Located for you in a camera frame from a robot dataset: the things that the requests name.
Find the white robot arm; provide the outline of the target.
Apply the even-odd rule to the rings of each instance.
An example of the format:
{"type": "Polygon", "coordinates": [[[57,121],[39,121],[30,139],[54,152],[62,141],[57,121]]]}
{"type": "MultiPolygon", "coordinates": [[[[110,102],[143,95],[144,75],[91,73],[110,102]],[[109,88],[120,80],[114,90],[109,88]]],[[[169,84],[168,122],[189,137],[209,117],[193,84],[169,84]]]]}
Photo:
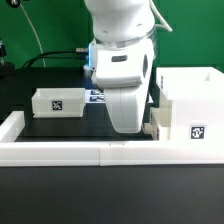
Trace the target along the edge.
{"type": "Polygon", "coordinates": [[[92,17],[92,82],[104,92],[113,128],[141,130],[155,58],[155,19],[149,0],[84,0],[92,17]]]}

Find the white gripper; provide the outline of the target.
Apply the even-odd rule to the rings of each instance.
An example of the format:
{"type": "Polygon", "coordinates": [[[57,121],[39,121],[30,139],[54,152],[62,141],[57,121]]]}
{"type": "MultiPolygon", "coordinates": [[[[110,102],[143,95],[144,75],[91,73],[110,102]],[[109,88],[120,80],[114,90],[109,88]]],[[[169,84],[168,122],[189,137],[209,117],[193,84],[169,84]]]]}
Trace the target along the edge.
{"type": "Polygon", "coordinates": [[[149,82],[136,87],[105,89],[106,108],[113,128],[118,133],[141,130],[149,82]]]}

